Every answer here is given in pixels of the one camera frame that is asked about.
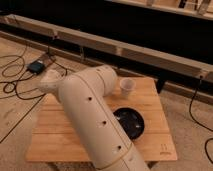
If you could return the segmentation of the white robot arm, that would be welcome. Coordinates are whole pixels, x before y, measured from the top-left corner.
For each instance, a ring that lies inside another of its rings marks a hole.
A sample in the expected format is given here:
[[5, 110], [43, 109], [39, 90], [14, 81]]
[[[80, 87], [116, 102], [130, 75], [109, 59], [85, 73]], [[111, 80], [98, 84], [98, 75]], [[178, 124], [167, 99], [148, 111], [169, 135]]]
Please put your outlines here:
[[53, 94], [62, 105], [96, 171], [150, 171], [104, 100], [117, 79], [108, 65], [67, 76], [50, 69], [38, 88]]

